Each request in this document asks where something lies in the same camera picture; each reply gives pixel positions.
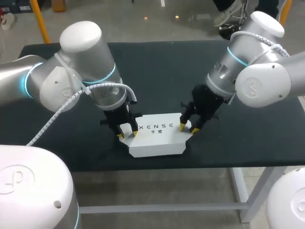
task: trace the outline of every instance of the blue led ring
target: blue led ring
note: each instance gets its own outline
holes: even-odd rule
[[[28,92],[28,88],[27,88],[27,81],[28,81],[28,77],[30,75],[30,73],[34,70],[34,68],[36,68],[37,66],[41,65],[41,63],[37,63],[35,64],[30,70],[29,72],[27,73],[26,77],[25,77],[25,80],[24,80],[24,89],[25,89],[25,92],[27,93],[27,95],[30,97],[30,98],[33,98],[30,93]]]
[[[87,81],[83,81],[83,83],[87,83],[87,84],[96,84],[96,83],[100,83],[100,82],[103,82],[104,80],[107,80],[113,73],[114,73],[114,70],[115,70],[115,64],[114,64],[114,67],[113,67],[113,70],[108,73],[106,75],[106,77],[100,79],[100,80],[97,80],[97,81],[92,81],[92,82],[87,82]]]
[[[243,62],[241,59],[239,59],[237,56],[235,56],[232,52],[231,52],[231,50],[229,49],[229,46],[227,47],[227,50],[228,50],[228,52],[229,52],[229,54],[234,58],[234,59],[236,59],[239,63],[241,63],[241,64],[243,64],[244,66],[248,66],[248,64],[246,63],[246,62]]]

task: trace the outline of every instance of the robotic arm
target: robotic arm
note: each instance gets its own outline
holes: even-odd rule
[[[289,56],[278,44],[284,29],[269,15],[256,11],[241,31],[231,37],[227,52],[192,90],[193,101],[180,117],[182,130],[194,114],[199,119],[190,132],[199,131],[215,117],[223,103],[236,95],[247,106],[263,107],[305,92],[305,52]]]
[[[0,67],[0,105],[22,98],[32,98],[47,109],[56,112],[81,88],[90,94],[106,116],[108,124],[119,137],[124,137],[120,125],[129,123],[136,135],[136,116],[129,104],[126,87],[112,58],[99,26],[81,21],[69,26],[60,37],[61,49],[49,60],[26,56]],[[103,83],[89,91],[86,86]],[[78,101],[73,100],[64,111]]]
[[[247,106],[264,107],[305,93],[305,52],[272,63],[254,64],[240,72],[235,89]]]

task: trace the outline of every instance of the shoe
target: shoe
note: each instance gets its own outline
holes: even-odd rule
[[[220,12],[220,14],[214,18],[214,26],[220,26],[224,24],[229,17],[237,12],[241,7],[243,6],[243,3],[241,0],[235,0],[233,4],[227,8],[226,10]]]

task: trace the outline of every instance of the xense logo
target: xense logo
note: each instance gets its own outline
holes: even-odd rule
[[[168,127],[173,127],[173,124],[170,123],[168,126],[166,124],[161,124],[161,125],[148,125],[148,126],[139,126],[139,130],[145,129],[158,129],[158,128],[168,128]]]

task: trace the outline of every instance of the black table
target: black table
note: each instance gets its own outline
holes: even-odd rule
[[[109,44],[124,83],[138,97],[133,109],[144,115],[181,112],[180,102],[191,99],[192,88],[203,81],[226,46],[222,41]],[[59,48],[29,45],[20,56],[50,58]],[[35,146],[57,154],[70,171],[305,164],[305,115],[297,98],[260,109],[236,98],[219,113],[219,120],[208,122],[188,141],[182,155],[133,158],[107,126],[99,125],[102,111],[82,95]],[[33,100],[1,107],[0,144],[27,144],[51,115]]]

